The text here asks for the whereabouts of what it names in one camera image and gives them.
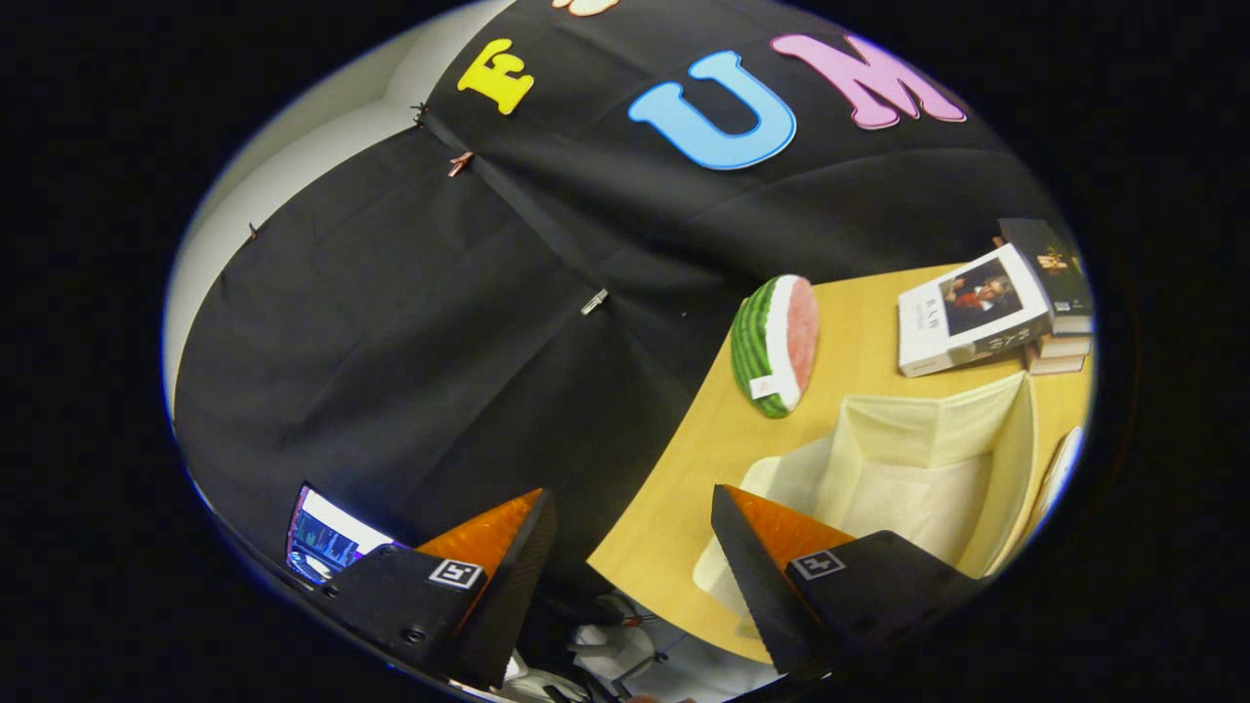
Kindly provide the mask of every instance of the metal clip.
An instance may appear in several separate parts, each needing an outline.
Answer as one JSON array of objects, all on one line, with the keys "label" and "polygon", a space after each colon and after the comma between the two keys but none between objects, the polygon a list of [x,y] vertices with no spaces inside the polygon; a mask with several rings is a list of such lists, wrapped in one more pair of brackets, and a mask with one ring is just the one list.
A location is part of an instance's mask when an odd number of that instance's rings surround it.
[{"label": "metal clip", "polygon": [[409,105],[409,108],[416,110],[416,116],[412,118],[412,121],[416,123],[416,128],[418,129],[424,129],[425,128],[425,123],[421,121],[421,115],[429,113],[430,108],[425,103],[418,103],[416,105]]},{"label": "metal clip", "polygon": [[605,288],[599,293],[596,293],[595,296],[591,298],[589,303],[581,306],[581,314],[589,315],[590,313],[594,311],[595,308],[598,308],[606,299],[608,299],[608,289]]},{"label": "metal clip", "polygon": [[456,156],[455,159],[451,159],[451,163],[455,165],[451,166],[450,171],[448,171],[448,178],[454,178],[458,173],[460,173],[460,169],[465,168],[465,164],[469,163],[469,159],[472,159],[472,151],[465,151],[464,154]]}]

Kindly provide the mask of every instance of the blue letter u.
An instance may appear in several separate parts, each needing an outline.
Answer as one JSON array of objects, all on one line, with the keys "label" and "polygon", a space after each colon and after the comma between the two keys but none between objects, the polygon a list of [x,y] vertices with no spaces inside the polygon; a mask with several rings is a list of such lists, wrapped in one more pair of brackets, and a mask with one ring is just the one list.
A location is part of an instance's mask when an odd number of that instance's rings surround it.
[{"label": "blue letter u", "polygon": [[751,131],[725,134],[682,100],[681,85],[671,81],[640,95],[630,105],[629,118],[651,123],[700,166],[731,170],[769,159],[794,139],[794,113],[766,85],[742,70],[741,61],[735,51],[718,51],[691,64],[690,76],[710,78],[746,103],[760,120]]}]

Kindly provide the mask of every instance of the white wall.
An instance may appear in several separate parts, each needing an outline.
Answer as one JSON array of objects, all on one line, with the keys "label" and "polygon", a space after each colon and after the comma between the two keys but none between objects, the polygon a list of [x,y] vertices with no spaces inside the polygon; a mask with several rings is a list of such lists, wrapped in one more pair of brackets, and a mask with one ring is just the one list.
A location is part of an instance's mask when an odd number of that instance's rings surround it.
[{"label": "white wall", "polygon": [[512,0],[484,0],[440,15],[356,59],[274,118],[222,171],[188,228],[165,300],[165,404],[191,323],[218,274],[259,225],[351,155],[412,126],[425,100],[472,36]]}]

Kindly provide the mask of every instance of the dark green book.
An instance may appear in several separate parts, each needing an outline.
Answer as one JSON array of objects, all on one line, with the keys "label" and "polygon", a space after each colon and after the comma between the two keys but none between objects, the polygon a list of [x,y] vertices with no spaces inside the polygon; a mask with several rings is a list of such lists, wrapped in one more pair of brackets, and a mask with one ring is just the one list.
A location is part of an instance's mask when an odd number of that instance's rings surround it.
[{"label": "dark green book", "polygon": [[1094,300],[1089,281],[1074,258],[1074,246],[1046,220],[999,220],[1002,239],[1015,245],[1046,294],[1051,334],[1092,334]]}]

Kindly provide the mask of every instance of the fabric storage bin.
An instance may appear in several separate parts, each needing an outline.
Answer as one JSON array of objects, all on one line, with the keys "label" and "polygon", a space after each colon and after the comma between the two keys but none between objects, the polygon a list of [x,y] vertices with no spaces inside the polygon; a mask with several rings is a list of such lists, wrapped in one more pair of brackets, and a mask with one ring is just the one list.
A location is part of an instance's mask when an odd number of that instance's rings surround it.
[{"label": "fabric storage bin", "polygon": [[[832,434],[756,462],[740,488],[852,537],[892,530],[980,578],[1035,498],[1034,413],[1024,372],[948,398],[848,395]],[[750,622],[715,538],[694,579]]]}]

